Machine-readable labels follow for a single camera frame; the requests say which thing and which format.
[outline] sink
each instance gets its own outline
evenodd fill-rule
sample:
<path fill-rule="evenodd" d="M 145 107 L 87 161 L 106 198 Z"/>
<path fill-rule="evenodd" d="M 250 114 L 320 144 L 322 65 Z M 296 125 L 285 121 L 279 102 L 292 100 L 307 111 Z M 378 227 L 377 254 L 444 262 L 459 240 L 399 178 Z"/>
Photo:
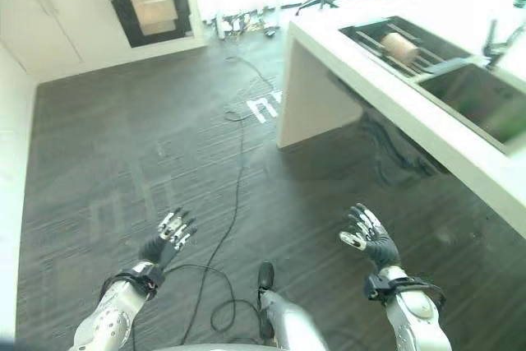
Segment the sink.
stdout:
<path fill-rule="evenodd" d="M 383 68 L 508 154 L 526 145 L 526 94 L 488 71 L 483 59 L 400 16 L 339 30 L 363 47 Z M 391 57 L 381 44 L 399 33 L 419 49 L 409 65 Z"/>
<path fill-rule="evenodd" d="M 390 16 L 361 25 L 347 26 L 339 31 L 372 53 L 383 67 L 403 79 L 418 78 L 425 74 L 429 67 L 439 67 L 442 63 L 472 56 L 471 53 L 401 16 Z M 419 48 L 420 54 L 410 65 L 398 62 L 384 51 L 381 41 L 389 33 L 398 33 Z"/>
<path fill-rule="evenodd" d="M 507 152 L 526 131 L 526 95 L 476 64 L 430 76 L 419 91 L 498 149 Z"/>

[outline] cylindrical object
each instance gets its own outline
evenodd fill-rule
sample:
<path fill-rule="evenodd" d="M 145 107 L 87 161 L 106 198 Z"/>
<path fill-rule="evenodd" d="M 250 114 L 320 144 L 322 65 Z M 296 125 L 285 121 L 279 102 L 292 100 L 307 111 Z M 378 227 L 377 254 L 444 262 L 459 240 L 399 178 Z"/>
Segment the cylindrical object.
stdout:
<path fill-rule="evenodd" d="M 381 40 L 381 44 L 394 59 L 404 65 L 410 65 L 418 56 L 418 47 L 400 33 L 389 33 Z"/>

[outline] black glove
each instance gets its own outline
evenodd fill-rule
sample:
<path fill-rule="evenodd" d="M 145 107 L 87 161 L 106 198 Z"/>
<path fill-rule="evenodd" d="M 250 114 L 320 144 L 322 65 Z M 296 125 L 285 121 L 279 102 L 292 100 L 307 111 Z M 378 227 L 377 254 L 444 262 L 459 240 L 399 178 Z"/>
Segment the black glove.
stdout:
<path fill-rule="evenodd" d="M 351 207 L 349 231 L 339 233 L 342 242 L 364 251 L 378 271 L 387 266 L 400 266 L 398 248 L 378 218 L 364 205 Z"/>

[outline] kitchen island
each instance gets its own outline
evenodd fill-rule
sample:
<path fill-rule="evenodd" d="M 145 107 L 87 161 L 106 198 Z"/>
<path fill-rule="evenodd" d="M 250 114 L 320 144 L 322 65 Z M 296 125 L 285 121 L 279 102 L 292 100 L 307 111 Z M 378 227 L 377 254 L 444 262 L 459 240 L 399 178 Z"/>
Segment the kitchen island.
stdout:
<path fill-rule="evenodd" d="M 339 32 L 376 18 L 402 16 L 476 57 L 491 13 L 447 17 L 458 12 L 445 16 L 439 7 L 424 10 L 404 0 L 351 0 L 340 9 L 291 21 L 277 145 L 284 148 L 361 118 L 362 106 L 335 83 L 336 77 L 526 237 L 526 145 L 505 155 Z M 517 67 L 525 44 L 522 37 L 495 70 L 522 91 Z"/>

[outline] robotic arm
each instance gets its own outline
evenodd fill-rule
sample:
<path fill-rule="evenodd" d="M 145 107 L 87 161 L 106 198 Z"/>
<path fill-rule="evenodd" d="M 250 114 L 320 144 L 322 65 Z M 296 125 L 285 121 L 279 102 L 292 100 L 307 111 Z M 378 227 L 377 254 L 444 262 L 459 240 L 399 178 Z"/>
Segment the robotic arm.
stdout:
<path fill-rule="evenodd" d="M 116 351 L 126 342 L 137 313 L 164 282 L 164 269 L 196 232 L 181 208 L 169 213 L 158 234 L 139 252 L 139 261 L 104 282 L 95 311 L 78 326 L 70 351 Z"/>
<path fill-rule="evenodd" d="M 368 208 L 358 203 L 348 218 L 349 231 L 340 232 L 339 238 L 365 252 L 376 265 L 377 274 L 367 278 L 365 294 L 385 305 L 398 350 L 450 351 L 450 342 L 438 323 L 439 308 L 445 303 L 442 291 L 404 272 L 395 243 Z M 439 308 L 424 290 L 440 294 Z"/>

